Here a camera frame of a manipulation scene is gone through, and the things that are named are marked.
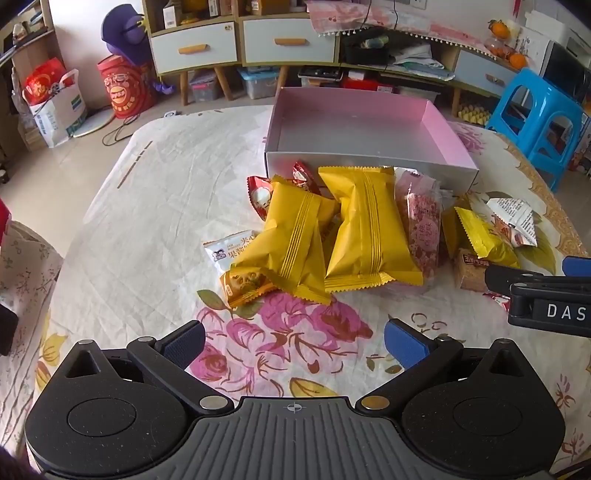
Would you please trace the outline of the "red white candy bag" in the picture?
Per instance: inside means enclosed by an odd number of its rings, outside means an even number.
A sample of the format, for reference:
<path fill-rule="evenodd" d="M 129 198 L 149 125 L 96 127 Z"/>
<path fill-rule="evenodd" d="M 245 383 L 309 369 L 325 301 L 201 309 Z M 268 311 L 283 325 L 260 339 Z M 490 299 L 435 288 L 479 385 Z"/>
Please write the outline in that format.
<path fill-rule="evenodd" d="M 266 220 L 270 209 L 270 201 L 273 196 L 273 185 L 269 178 L 249 176 L 246 178 L 247 193 L 252 208 L 263 221 Z"/>

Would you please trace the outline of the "pink cardboard box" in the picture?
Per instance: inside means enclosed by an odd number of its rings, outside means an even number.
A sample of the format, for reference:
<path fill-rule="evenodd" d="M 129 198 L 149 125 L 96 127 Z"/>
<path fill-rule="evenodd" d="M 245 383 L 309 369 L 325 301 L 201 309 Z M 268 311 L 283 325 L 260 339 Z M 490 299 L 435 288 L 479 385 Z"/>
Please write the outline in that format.
<path fill-rule="evenodd" d="M 479 168 L 433 102 L 405 95 L 341 88 L 283 88 L 266 134 L 270 177 L 288 177 L 301 161 L 322 166 L 401 167 L 466 193 Z"/>

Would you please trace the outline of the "pink rice cracker pack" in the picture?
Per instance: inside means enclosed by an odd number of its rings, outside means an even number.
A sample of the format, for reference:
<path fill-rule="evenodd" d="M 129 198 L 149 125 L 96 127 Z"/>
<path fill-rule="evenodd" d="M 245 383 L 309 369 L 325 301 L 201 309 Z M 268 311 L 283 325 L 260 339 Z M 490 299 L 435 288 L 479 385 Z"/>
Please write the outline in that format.
<path fill-rule="evenodd" d="M 440 184 L 416 170 L 398 169 L 396 202 L 407 234 L 409 250 L 430 286 L 439 264 L 442 216 Z"/>

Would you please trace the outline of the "red cylindrical gift box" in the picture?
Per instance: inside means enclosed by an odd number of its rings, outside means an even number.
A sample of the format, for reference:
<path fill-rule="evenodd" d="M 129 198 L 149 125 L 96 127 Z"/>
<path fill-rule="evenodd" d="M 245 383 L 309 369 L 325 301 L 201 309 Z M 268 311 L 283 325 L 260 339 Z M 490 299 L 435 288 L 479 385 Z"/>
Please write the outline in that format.
<path fill-rule="evenodd" d="M 125 57 L 110 55 L 97 63 L 111 107 L 118 119 L 127 119 L 150 109 L 155 103 L 148 64 L 135 66 Z"/>

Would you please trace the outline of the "red storage box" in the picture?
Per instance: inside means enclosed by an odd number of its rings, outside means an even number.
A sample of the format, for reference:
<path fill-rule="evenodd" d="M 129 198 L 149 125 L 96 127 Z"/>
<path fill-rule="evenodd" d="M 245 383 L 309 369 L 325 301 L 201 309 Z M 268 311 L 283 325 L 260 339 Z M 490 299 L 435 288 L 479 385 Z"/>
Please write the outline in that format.
<path fill-rule="evenodd" d="M 352 90 L 362 91 L 378 91 L 387 93 L 396 93 L 397 89 L 393 85 L 381 83 L 380 81 L 368 78 L 368 79 L 352 79 L 345 77 L 342 79 L 341 87 Z"/>

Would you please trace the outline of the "white biscuit snack pack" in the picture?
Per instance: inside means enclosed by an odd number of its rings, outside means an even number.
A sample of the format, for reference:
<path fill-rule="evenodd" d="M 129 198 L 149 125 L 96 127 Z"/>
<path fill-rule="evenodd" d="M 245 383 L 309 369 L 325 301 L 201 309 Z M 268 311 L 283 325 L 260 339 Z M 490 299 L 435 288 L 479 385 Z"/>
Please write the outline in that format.
<path fill-rule="evenodd" d="M 256 230 L 242 230 L 204 243 L 204 251 L 219 274 L 225 300 L 231 308 L 245 306 L 256 298 L 276 290 L 276 286 L 263 274 L 252 271 L 230 272 L 232 262 L 258 234 Z"/>

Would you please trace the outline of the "wooden cabinet white drawers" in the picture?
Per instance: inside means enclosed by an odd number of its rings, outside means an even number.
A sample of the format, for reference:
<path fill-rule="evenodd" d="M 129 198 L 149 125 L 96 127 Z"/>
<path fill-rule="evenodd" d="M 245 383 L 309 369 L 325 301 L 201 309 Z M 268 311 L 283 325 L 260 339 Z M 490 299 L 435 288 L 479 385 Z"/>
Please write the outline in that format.
<path fill-rule="evenodd" d="M 339 60 L 339 39 L 315 32 L 308 13 L 242 15 L 232 3 L 231 15 L 199 19 L 167 27 L 166 1 L 142 3 L 150 50 L 160 78 L 177 75 L 183 105 L 188 104 L 188 73 L 214 71 L 226 100 L 233 99 L 225 69 L 229 66 L 280 69 L 276 89 L 287 83 L 290 68 L 334 65 Z"/>

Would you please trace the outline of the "white snack packet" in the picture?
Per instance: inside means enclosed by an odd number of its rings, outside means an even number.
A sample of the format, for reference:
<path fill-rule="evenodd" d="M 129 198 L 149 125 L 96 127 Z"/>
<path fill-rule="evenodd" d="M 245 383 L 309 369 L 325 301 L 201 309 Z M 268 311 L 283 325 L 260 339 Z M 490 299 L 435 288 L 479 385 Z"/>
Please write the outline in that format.
<path fill-rule="evenodd" d="M 516 198 L 491 198 L 487 202 L 495 227 L 513 247 L 537 247 L 534 210 Z"/>

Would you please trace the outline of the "purple plush toy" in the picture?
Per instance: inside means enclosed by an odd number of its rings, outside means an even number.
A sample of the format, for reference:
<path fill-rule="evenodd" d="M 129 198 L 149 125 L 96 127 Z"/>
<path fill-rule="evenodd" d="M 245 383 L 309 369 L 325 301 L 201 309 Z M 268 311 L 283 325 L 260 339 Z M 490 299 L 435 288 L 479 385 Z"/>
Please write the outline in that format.
<path fill-rule="evenodd" d="M 115 68 L 121 67 L 125 73 L 134 69 L 155 92 L 162 95 L 174 92 L 172 85 L 155 77 L 145 17 L 131 4 L 120 4 L 106 14 L 101 39 L 110 52 L 108 58 L 97 64 L 103 78 L 106 78 L 108 69 L 114 72 Z"/>

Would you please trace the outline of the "yellow printed snack pack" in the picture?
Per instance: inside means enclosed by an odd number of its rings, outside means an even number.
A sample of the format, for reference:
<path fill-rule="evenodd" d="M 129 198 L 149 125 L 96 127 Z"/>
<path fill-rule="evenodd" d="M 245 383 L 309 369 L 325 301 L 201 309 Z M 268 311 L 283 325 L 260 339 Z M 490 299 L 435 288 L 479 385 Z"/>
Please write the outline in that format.
<path fill-rule="evenodd" d="M 454 210 L 479 259 L 504 267 L 521 267 L 512 245 L 495 231 L 492 224 L 470 209 L 455 207 Z"/>

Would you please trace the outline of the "pink cloth on shelf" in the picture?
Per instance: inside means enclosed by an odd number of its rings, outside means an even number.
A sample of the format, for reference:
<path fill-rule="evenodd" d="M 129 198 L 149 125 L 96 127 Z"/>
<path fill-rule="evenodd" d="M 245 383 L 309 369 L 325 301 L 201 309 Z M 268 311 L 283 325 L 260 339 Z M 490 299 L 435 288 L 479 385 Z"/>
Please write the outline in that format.
<path fill-rule="evenodd" d="M 494 58 L 484 42 L 460 30 L 418 14 L 342 1 L 308 1 L 312 28 L 320 36 L 353 35 L 363 29 L 379 27 L 417 38 L 457 46 Z"/>

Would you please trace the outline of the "black microwave oven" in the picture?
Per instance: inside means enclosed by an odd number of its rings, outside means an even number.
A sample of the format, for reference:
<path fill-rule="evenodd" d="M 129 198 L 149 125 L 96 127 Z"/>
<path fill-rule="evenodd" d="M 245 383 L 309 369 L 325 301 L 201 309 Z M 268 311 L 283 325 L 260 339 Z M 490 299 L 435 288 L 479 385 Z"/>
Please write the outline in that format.
<path fill-rule="evenodd" d="M 590 70 L 554 41 L 548 44 L 539 76 L 579 104 L 590 92 Z"/>

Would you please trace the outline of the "yellow snack bag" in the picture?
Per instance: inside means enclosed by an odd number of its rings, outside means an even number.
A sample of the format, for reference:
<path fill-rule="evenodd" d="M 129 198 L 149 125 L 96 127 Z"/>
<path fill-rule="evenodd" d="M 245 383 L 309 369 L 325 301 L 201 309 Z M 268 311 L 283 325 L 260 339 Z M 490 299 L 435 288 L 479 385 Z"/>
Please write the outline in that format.
<path fill-rule="evenodd" d="M 392 167 L 322 166 L 318 174 L 338 201 L 342 223 L 325 275 L 329 293 L 400 282 L 422 286 L 394 199 Z"/>
<path fill-rule="evenodd" d="M 329 305 L 322 235 L 339 213 L 339 203 L 280 176 L 273 177 L 271 186 L 263 231 L 238 255 L 229 273 L 260 274 L 291 296 Z"/>

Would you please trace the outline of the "low wooden tv shelf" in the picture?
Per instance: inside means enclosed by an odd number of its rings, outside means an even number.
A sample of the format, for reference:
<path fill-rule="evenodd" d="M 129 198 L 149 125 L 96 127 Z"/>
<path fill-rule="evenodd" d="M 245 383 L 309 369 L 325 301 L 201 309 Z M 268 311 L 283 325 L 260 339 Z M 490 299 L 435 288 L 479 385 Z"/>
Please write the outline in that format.
<path fill-rule="evenodd" d="M 499 98 L 518 73 L 503 55 L 449 29 L 427 35 L 367 28 L 339 41 L 339 63 L 380 71 L 421 88 L 452 89 L 451 113 L 467 120 L 464 110 L 484 111 L 476 100 Z"/>

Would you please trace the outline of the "floral tablecloth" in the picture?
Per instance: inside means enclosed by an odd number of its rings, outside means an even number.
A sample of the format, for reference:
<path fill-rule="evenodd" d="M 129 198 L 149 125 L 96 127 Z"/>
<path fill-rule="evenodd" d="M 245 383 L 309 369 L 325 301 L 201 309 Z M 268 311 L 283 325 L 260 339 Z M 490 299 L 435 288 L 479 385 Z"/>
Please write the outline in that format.
<path fill-rule="evenodd" d="M 24 326 L 1 363 L 2 446 L 23 450 L 32 403 L 81 339 L 119 348 L 196 319 L 207 338 L 189 371 L 233 399 L 356 399 L 401 372 L 383 340 L 397 317 L 469 347 L 513 339 L 565 420 L 555 468 L 587 454 L 589 341 L 510 325 L 500 301 L 457 286 L 451 265 L 423 289 L 392 283 L 339 293 L 328 305 L 280 291 L 243 307 L 226 303 L 204 244 L 263 226 L 246 179 L 263 174 L 270 115 L 267 106 L 234 107 L 139 128 L 87 203 L 65 255 L 15 226 L 1 260 L 1 300 Z"/>

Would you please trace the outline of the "white paper shopping bag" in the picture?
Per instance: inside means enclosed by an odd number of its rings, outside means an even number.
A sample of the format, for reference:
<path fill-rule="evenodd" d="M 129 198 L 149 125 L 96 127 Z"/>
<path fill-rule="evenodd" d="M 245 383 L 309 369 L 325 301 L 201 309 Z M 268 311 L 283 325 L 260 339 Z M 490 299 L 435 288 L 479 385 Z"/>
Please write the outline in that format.
<path fill-rule="evenodd" d="M 87 118 L 78 76 L 77 69 L 67 71 L 54 57 L 26 78 L 22 97 L 49 148 L 68 141 Z"/>

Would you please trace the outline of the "blue plastic stool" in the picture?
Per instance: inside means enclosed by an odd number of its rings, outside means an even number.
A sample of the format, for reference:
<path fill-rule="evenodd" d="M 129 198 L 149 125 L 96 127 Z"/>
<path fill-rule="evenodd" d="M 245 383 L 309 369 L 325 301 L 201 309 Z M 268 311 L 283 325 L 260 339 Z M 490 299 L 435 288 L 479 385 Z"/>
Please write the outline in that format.
<path fill-rule="evenodd" d="M 521 89 L 530 94 L 531 106 L 526 115 L 514 115 L 514 96 Z M 513 142 L 535 169 L 549 176 L 549 187 L 556 191 L 579 143 L 583 116 L 579 103 L 525 68 L 505 88 L 486 128 Z M 567 123 L 567 141 L 562 148 L 549 139 L 560 119 Z"/>

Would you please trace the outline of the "brown cracker pack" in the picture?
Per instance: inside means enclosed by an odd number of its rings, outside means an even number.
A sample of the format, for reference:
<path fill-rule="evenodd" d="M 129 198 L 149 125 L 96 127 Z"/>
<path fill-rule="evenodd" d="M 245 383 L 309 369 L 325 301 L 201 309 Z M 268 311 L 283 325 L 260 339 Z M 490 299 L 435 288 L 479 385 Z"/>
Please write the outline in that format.
<path fill-rule="evenodd" d="M 479 259 L 472 251 L 460 248 L 454 259 L 456 286 L 460 289 L 486 293 L 485 272 L 490 266 L 487 260 Z"/>

